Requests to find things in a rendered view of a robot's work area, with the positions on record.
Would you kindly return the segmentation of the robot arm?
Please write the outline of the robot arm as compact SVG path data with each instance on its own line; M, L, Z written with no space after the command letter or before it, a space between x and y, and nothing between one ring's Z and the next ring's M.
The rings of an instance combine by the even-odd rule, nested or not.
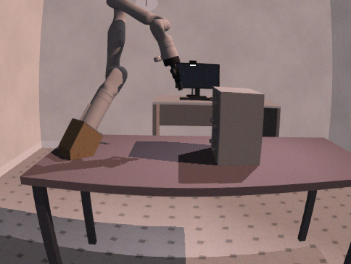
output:
M107 35L106 81L99 87L80 118L95 129L99 127L112 100L119 93L128 77L127 70L120 66L120 56L125 44L126 13L139 22L150 25L150 30L158 42L162 55L155 57L155 62L178 56L172 37L165 32L170 29L170 23L164 17L152 14L128 0L107 0L107 5L114 9L114 18Z

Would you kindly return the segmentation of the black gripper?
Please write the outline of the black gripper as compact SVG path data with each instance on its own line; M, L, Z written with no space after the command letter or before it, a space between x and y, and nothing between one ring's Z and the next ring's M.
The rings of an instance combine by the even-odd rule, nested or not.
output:
M178 87L178 90L181 91L183 90L183 87L180 82L180 73L178 67L176 67L176 64L180 62L179 56L176 57L171 57L169 59L163 60L164 66L171 66L170 72L172 73L173 78L175 79L175 83ZM177 73L177 74L176 74Z

